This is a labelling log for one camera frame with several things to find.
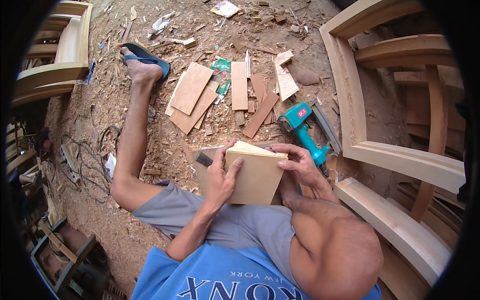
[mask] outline man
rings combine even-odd
[[[123,55],[134,55],[121,48]],[[112,185],[115,201],[139,220],[175,234],[165,252],[153,248],[132,299],[380,299],[383,264],[372,227],[340,205],[309,152],[290,144],[278,186],[284,206],[225,204],[241,169],[223,171],[220,148],[208,168],[206,197],[169,180],[138,179],[146,153],[148,102],[162,76],[155,64],[126,61],[132,96],[122,130]],[[298,193],[298,182],[316,199]]]

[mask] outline wooden frame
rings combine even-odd
[[[463,162],[442,155],[367,140],[365,106],[354,54],[347,39],[389,20],[419,12],[414,0],[359,0],[320,28],[340,108],[343,156],[399,172],[458,193]]]
[[[64,20],[65,15],[75,15],[80,17],[80,26],[77,32],[76,61],[53,63],[49,65],[39,66],[20,72],[17,77],[15,89],[15,99],[26,97],[31,94],[33,89],[45,85],[56,84],[60,82],[82,79],[88,72],[88,30],[90,26],[90,16],[92,13],[92,5],[90,3],[76,1],[61,1],[56,7],[55,17],[47,20],[46,25],[54,20]],[[63,30],[63,27],[43,26],[42,30]]]

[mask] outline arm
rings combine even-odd
[[[229,144],[217,150],[213,164],[208,167],[205,201],[165,251],[171,259],[183,261],[203,244],[213,219],[223,204],[232,196],[235,189],[235,176],[240,170],[243,160],[239,157],[225,173],[223,158],[226,150],[232,147],[236,141],[236,139],[232,139]]]

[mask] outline man's left hand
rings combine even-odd
[[[237,158],[228,168],[228,172],[223,170],[223,159],[228,148],[237,142],[232,138],[230,143],[221,147],[215,153],[213,163],[208,167],[208,185],[205,204],[214,210],[220,209],[233,194],[235,190],[235,177],[241,168],[243,158]]]

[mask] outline man's right hand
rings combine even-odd
[[[299,183],[310,187],[317,198],[338,202],[327,179],[319,171],[307,149],[292,144],[271,144],[270,149],[289,153],[290,160],[278,162],[278,167],[292,171]]]

